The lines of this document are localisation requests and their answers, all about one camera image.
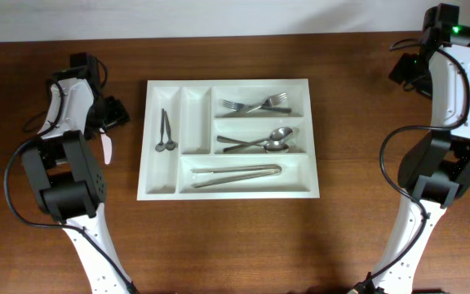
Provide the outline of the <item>metal fork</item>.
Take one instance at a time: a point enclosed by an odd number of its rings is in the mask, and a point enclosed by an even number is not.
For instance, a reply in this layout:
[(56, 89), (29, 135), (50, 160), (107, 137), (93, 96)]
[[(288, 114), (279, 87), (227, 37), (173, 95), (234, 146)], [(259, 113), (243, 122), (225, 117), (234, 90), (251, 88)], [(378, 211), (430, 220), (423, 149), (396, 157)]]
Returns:
[(256, 110), (266, 110), (266, 111), (273, 111), (278, 112), (281, 114), (290, 114), (292, 112), (291, 108), (281, 108), (277, 106), (264, 106), (264, 105), (245, 105), (238, 102), (232, 102), (229, 100), (223, 100), (222, 106), (232, 110), (233, 112), (241, 112), (241, 113), (250, 113)]
[(243, 113), (250, 113), (254, 112), (259, 109), (263, 110), (270, 110), (277, 107), (279, 104), (287, 100), (287, 94), (285, 92), (269, 96), (265, 98), (261, 103), (256, 105), (250, 105), (246, 109), (244, 109)]

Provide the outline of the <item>small metal teaspoon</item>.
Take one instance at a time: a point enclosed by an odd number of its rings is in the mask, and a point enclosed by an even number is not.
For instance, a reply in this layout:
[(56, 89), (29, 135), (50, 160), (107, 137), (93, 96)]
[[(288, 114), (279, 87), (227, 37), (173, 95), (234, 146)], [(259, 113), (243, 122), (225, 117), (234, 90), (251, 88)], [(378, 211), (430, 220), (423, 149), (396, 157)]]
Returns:
[(167, 150), (172, 151), (177, 147), (177, 144), (172, 140), (171, 125), (166, 111), (164, 111), (164, 123), (167, 137), (167, 142), (165, 143), (165, 146)]
[(165, 134), (165, 110), (161, 109), (161, 122), (160, 122), (160, 140), (155, 145), (154, 149), (161, 153), (166, 149), (165, 142), (164, 142), (164, 134)]

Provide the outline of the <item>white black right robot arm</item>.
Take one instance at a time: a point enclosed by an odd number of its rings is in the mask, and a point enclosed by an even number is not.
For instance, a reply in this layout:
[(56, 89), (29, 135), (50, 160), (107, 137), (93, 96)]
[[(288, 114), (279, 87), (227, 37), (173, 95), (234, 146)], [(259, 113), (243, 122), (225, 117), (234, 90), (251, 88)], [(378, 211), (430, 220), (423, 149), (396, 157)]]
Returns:
[(422, 34), (392, 44), (403, 54), (389, 77), (405, 91), (432, 102), (425, 136), (401, 160), (397, 179), (386, 181), (401, 195), (384, 253), (353, 293), (411, 293), (428, 240), (448, 207), (470, 187), (470, 27), (459, 23), (459, 7), (427, 9)]

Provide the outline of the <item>metal tongs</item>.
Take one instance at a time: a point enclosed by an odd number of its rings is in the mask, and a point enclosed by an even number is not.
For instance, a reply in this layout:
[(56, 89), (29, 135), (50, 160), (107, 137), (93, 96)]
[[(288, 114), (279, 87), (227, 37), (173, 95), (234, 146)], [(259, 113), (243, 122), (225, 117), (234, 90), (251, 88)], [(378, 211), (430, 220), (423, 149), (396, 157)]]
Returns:
[(193, 174), (228, 174), (226, 177), (210, 179), (192, 184), (195, 189), (213, 185), (222, 185), (242, 180), (251, 180), (264, 176), (275, 176), (282, 172), (282, 167), (277, 164), (251, 165), (239, 167), (215, 167), (192, 169)]

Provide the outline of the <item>pink plastic knife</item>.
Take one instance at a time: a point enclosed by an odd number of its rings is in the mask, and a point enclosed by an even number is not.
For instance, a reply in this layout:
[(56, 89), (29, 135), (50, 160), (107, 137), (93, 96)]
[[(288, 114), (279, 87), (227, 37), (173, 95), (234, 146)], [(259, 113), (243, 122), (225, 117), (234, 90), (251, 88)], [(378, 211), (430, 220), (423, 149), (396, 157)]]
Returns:
[(100, 138), (104, 153), (104, 163), (109, 165), (113, 155), (113, 143), (111, 138), (102, 129), (100, 129)]

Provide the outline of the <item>metal spoon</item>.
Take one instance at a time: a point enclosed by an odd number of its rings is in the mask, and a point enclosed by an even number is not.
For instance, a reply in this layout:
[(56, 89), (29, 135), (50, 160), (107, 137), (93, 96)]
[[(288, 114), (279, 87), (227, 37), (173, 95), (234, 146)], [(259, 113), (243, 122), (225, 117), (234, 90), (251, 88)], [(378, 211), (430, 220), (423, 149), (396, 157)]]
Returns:
[(244, 148), (249, 147), (258, 147), (263, 149), (265, 153), (274, 153), (274, 154), (285, 154), (288, 153), (290, 147), (287, 143), (281, 142), (279, 140), (256, 140), (252, 142), (242, 141), (242, 140), (235, 140), (225, 136), (217, 136), (216, 137), (218, 142), (221, 143), (234, 143), (236, 146), (224, 148), (224, 153), (232, 153)]
[(235, 146), (224, 148), (224, 153), (234, 153), (249, 147), (258, 147), (265, 153), (287, 153), (289, 145), (287, 141), (293, 136), (294, 131), (291, 127), (279, 127), (273, 130), (268, 137), (253, 141), (235, 140), (225, 136), (217, 136), (216, 139), (221, 143), (235, 144)]

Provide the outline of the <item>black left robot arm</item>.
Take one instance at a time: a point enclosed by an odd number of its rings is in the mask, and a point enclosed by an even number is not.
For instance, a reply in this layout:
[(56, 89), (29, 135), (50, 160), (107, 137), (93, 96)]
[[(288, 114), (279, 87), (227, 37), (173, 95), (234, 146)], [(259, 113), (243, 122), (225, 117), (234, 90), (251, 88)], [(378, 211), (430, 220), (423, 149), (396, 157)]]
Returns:
[(47, 82), (49, 109), (21, 159), (39, 209), (72, 242), (94, 293), (135, 293), (105, 220), (107, 185), (88, 140), (99, 134), (105, 162), (112, 157), (109, 130), (129, 122), (120, 100), (105, 97), (106, 66), (90, 53), (69, 57), (69, 68)]

